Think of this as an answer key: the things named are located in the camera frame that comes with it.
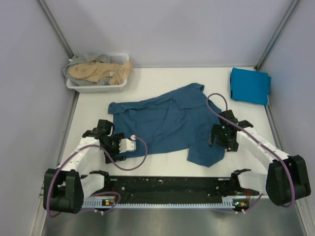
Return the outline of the dark blue t shirt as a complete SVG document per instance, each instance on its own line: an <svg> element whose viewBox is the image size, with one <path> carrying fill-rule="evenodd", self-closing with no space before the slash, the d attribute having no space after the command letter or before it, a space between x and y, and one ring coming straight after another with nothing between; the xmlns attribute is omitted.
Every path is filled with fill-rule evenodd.
<svg viewBox="0 0 315 236"><path fill-rule="evenodd" d="M212 126L219 123L215 113L221 110L203 91L203 85L192 83L139 102L110 103L108 113L113 115L115 133L145 141L144 145L137 141L136 151L127 152L125 157L188 149L187 160L194 164L211 167L221 161L224 148L209 146Z"/></svg>

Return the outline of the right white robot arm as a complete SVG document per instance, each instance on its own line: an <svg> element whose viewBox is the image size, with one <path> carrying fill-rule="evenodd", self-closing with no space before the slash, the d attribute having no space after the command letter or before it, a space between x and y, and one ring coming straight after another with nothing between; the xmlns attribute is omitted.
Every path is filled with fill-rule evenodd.
<svg viewBox="0 0 315 236"><path fill-rule="evenodd" d="M236 170L229 183L237 195L247 189L266 194L277 206L288 206L311 194L306 162L300 155L289 155L264 139L247 120L239 121L231 110L217 115L219 124L212 127L209 145L217 144L228 152L239 146L248 150L266 169L266 174L250 169Z"/></svg>

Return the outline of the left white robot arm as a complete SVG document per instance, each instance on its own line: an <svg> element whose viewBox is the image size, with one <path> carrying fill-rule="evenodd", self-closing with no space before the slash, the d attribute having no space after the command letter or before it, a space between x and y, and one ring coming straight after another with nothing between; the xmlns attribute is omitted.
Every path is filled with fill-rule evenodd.
<svg viewBox="0 0 315 236"><path fill-rule="evenodd" d="M84 200L94 193L106 195L112 184L106 171L83 171L99 151L114 157L119 154L123 133L115 135L115 126L100 119L93 130L86 131L76 149L55 169L48 169L44 175L43 207L48 214L66 212L77 214Z"/></svg>

